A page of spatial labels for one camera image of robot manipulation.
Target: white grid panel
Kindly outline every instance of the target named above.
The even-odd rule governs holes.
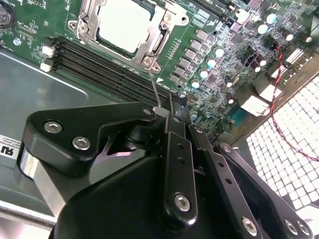
[[[312,157],[319,157],[318,86],[316,77],[275,113],[286,139]],[[271,118],[247,142],[258,175],[278,195],[288,194],[296,210],[319,199],[319,162],[292,151]]]

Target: electrolytic capacitor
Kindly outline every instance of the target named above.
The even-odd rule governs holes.
[[[226,93],[226,100],[227,100],[227,103],[230,105],[234,103],[233,96],[230,93]]]
[[[225,51],[223,48],[221,48],[220,46],[216,46],[214,48],[214,54],[216,56],[216,58],[220,58],[220,57],[223,57]]]
[[[256,61],[260,66],[265,66],[267,63],[266,60],[261,55],[257,56]]]
[[[179,93],[179,97],[180,97],[180,98],[185,98],[185,97],[186,97],[186,91],[181,91],[181,92]]]
[[[209,57],[207,60],[207,66],[208,68],[214,68],[216,66],[216,61],[214,60],[214,58]]]
[[[264,20],[268,24],[274,24],[277,21],[277,15],[274,13],[266,14]]]
[[[189,116],[190,116],[190,120],[191,121],[196,121],[197,120],[197,111],[192,111],[189,113]]]
[[[199,81],[198,80],[192,80],[191,81],[191,86],[194,88],[194,89],[198,89],[199,88]]]
[[[206,71],[206,69],[202,68],[198,72],[201,79],[206,79],[208,77],[208,72]]]
[[[258,63],[256,61],[253,61],[251,64],[250,64],[251,68],[253,68],[253,70],[255,72],[260,72],[261,68],[260,66],[258,65]]]
[[[313,40],[313,38],[308,33],[305,33],[305,32],[300,33],[298,36],[298,39],[305,43],[309,43]]]
[[[226,87],[232,87],[233,86],[233,82],[231,81],[229,76],[225,76],[224,81],[225,81]]]
[[[256,26],[259,34],[265,34],[268,31],[268,26],[261,21],[257,22]]]
[[[294,38],[294,35],[292,35],[291,32],[289,32],[287,29],[282,30],[280,35],[286,41],[291,41]]]

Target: cable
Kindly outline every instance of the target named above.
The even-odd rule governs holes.
[[[285,141],[289,147],[295,151],[296,153],[300,153],[301,155],[303,155],[304,157],[312,160],[312,161],[316,161],[316,162],[319,162],[319,158],[315,158],[315,157],[311,157],[309,156],[308,154],[304,153],[301,149],[299,148],[296,148],[294,147],[287,139],[286,137],[284,136],[282,130],[280,129],[280,127],[278,126],[277,122],[276,122],[276,119],[274,117],[274,108],[275,108],[275,95],[276,95],[276,91],[277,91],[277,88],[278,88],[278,84],[281,80],[281,69],[283,67],[283,53],[281,51],[281,47],[280,45],[277,46],[277,49],[276,51],[278,52],[278,61],[279,61],[279,66],[278,66],[278,75],[276,77],[276,81],[275,81],[275,88],[274,88],[274,93],[273,93],[273,100],[271,102],[271,105],[270,105],[270,116],[273,120],[273,124],[274,124],[274,127],[276,129],[276,132],[279,134],[279,136],[283,139],[283,141]]]
[[[157,102],[158,102],[159,107],[161,107],[160,97],[159,97],[159,93],[158,93],[158,91],[157,91],[157,89],[156,89],[155,81],[153,80],[153,76],[152,76],[151,71],[148,70],[148,72],[149,72],[150,80],[151,80],[151,83],[152,83],[152,86],[153,86],[153,90],[154,90],[154,92],[155,92],[156,100],[157,100]]]

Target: green circuit board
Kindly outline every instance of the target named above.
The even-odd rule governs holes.
[[[283,48],[289,44],[295,44],[300,48],[309,47],[298,39],[302,32],[310,32],[313,12],[319,6],[319,0],[252,0],[259,2],[258,7],[251,7],[248,1],[231,1],[238,8],[249,13],[246,21],[247,25],[234,24],[232,28],[224,24],[219,17],[197,5],[196,1],[178,0],[177,3],[187,11],[189,24],[187,26],[176,26],[169,36],[159,58],[157,60],[161,67],[158,74],[154,74],[158,85],[171,92],[186,91],[189,97],[191,111],[198,112],[196,123],[211,131],[221,117],[240,114],[241,109],[236,102],[229,105],[226,100],[226,93],[234,95],[236,90],[244,83],[252,83],[258,74],[262,74],[267,67],[276,59],[274,51],[265,46],[269,38],[276,40]],[[9,4],[16,14],[16,24],[0,29],[0,45],[17,55],[20,55],[36,64],[41,64],[45,55],[41,52],[44,38],[64,36],[72,42],[80,43],[75,34],[68,28],[70,20],[77,20],[81,7],[81,0],[3,0]],[[214,5],[217,0],[207,1]],[[263,21],[263,16],[267,12],[275,12],[277,21],[269,24],[265,34],[257,31],[257,19]],[[229,10],[223,12],[225,16],[234,17],[234,13]],[[287,29],[294,35],[293,41],[287,42],[280,32]],[[196,56],[188,59],[190,65],[185,69],[182,84],[171,80],[172,74],[179,61],[189,49],[191,41],[196,39],[196,33],[202,30],[208,34],[206,40],[200,42],[200,47],[195,51]],[[146,72],[133,69],[125,63],[100,52],[89,45],[83,45],[99,55],[116,62],[135,72],[138,75],[148,77]],[[216,58],[214,49],[221,47],[224,56]],[[254,51],[263,56],[267,65],[262,67],[260,73],[256,73],[251,67],[245,67],[241,63],[242,57],[251,47]],[[216,66],[207,68],[207,59],[212,57],[216,60]],[[199,69],[206,69],[208,77],[202,79]],[[81,82],[65,72],[58,71],[64,76]],[[225,87],[224,79],[229,77],[234,79],[239,77],[239,81],[231,88]],[[200,87],[194,89],[191,81],[197,79]],[[210,117],[205,117],[205,113],[210,113]]]

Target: red wire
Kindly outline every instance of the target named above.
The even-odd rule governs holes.
[[[279,66],[278,66],[278,76],[276,77],[276,81],[275,81],[275,88],[274,88],[274,94],[273,94],[273,100],[271,102],[271,105],[270,105],[270,115],[271,115],[271,118],[273,119],[273,124],[274,124],[274,127],[276,129],[276,132],[279,134],[279,136],[289,145],[289,147],[295,151],[296,153],[300,153],[302,154],[304,157],[310,159],[310,160],[313,160],[313,161],[316,161],[316,162],[319,162],[319,158],[315,158],[315,157],[311,157],[309,156],[308,154],[304,153],[301,149],[299,148],[296,148],[294,147],[287,139],[286,137],[284,136],[282,130],[280,129],[280,127],[278,126],[277,122],[276,122],[276,119],[274,117],[274,107],[275,107],[275,95],[276,95],[276,91],[277,91],[277,88],[278,88],[278,84],[281,80],[281,68],[283,66],[283,53],[281,52],[281,47],[280,45],[277,46],[277,52],[279,54],[279,57],[278,57],[278,61],[279,61]]]

